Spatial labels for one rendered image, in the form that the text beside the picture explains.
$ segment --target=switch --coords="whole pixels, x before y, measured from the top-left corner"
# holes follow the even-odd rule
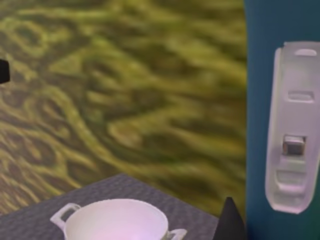
[[[282,144],[282,154],[287,156],[303,156],[306,138],[303,136],[285,135]]]

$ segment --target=gray table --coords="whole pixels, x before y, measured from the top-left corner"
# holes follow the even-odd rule
[[[212,240],[218,219],[125,174],[119,174],[0,217],[1,240],[64,240],[49,221],[67,203],[85,206],[115,198],[148,202],[162,210],[170,229],[188,230],[185,240]]]

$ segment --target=white pot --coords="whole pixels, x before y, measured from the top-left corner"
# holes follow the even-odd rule
[[[74,213],[63,221],[69,211]],[[155,206],[135,199],[110,199],[80,207],[68,203],[50,221],[65,240],[182,240],[187,231],[169,231],[166,215]]]

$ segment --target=textured tabletop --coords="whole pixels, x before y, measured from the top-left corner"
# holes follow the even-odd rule
[[[170,229],[188,230],[185,240],[212,240],[218,219],[125,174],[93,183],[0,217],[1,240],[64,240],[50,217],[67,203],[85,206],[115,198],[148,202],[162,210]]]

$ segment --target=green patterned wall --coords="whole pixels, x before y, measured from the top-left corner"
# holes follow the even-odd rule
[[[245,203],[242,0],[2,0],[0,213],[125,172]]]

